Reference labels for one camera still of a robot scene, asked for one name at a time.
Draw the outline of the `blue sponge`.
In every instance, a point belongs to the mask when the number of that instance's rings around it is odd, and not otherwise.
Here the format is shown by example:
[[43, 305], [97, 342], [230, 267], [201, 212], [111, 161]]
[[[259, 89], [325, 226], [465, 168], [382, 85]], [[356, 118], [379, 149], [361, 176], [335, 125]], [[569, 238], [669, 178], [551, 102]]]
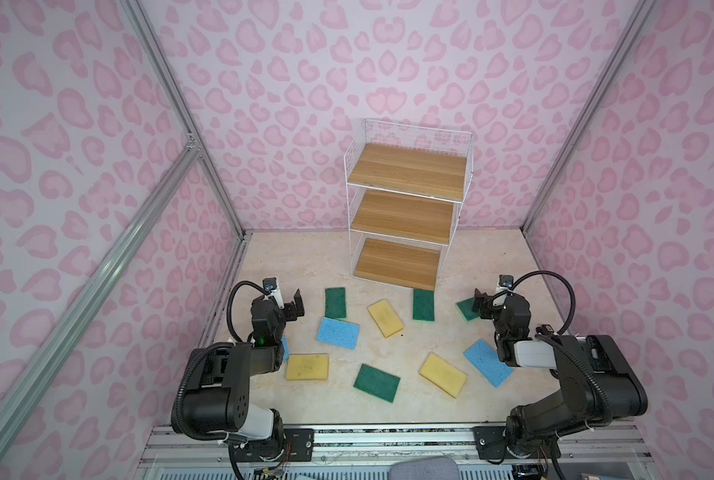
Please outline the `blue sponge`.
[[499, 360], [497, 352], [483, 339], [469, 347], [464, 352], [464, 357], [494, 388], [503, 385], [514, 371]]
[[343, 320], [324, 317], [316, 340], [328, 345], [355, 350], [360, 326]]
[[282, 346], [283, 346], [283, 361], [288, 360], [289, 355], [290, 355], [290, 348], [288, 346], [288, 340], [287, 336], [283, 335], [282, 337]]

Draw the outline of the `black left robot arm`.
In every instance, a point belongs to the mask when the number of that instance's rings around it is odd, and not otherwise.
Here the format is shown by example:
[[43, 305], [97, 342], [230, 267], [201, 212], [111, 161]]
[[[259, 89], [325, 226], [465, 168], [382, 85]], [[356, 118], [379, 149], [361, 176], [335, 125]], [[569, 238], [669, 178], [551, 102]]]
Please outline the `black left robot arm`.
[[305, 315], [300, 292], [279, 305], [272, 296], [253, 300], [251, 342], [218, 342], [192, 351], [178, 387], [171, 427], [198, 441], [225, 444], [244, 461], [277, 461], [288, 447], [281, 415], [251, 401], [251, 378], [279, 371], [289, 322]]

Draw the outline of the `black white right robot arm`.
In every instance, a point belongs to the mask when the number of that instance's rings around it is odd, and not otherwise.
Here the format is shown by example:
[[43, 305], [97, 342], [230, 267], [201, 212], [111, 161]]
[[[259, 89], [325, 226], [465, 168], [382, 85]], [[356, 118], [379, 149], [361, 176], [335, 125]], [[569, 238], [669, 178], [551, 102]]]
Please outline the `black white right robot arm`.
[[482, 459], [502, 462], [540, 453], [557, 458], [564, 437], [646, 413], [645, 388], [611, 336], [576, 337], [549, 324], [532, 329], [529, 301], [508, 290], [496, 295], [476, 290], [472, 310], [493, 322], [501, 364], [546, 369], [559, 383], [554, 393], [514, 407], [501, 437], [481, 442]]

